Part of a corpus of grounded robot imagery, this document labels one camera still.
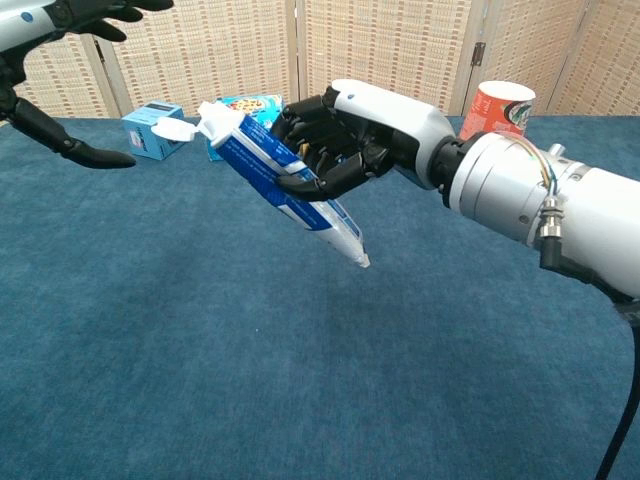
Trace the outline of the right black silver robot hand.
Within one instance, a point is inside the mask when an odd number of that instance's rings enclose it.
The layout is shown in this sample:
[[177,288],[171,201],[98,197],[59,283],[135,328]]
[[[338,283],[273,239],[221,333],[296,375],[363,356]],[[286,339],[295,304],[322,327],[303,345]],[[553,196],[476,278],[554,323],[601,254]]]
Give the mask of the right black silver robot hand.
[[354,79],[337,79],[324,93],[286,106],[271,134],[299,154],[311,170],[306,180],[277,180],[305,201],[327,201],[398,170],[417,186],[444,185],[432,161],[455,140],[442,112],[427,103]]

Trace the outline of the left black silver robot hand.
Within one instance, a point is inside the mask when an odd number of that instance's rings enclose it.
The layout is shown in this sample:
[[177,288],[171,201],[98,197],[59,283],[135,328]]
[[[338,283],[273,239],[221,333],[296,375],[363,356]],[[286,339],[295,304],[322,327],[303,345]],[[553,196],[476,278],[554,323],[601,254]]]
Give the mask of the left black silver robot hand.
[[68,34],[89,34],[120,43],[126,34],[113,20],[136,23],[146,12],[166,11],[172,1],[3,1],[1,3],[1,119],[61,157],[85,168],[126,169],[136,165],[129,154],[94,148],[65,128],[15,87],[26,81],[26,57],[38,47]]

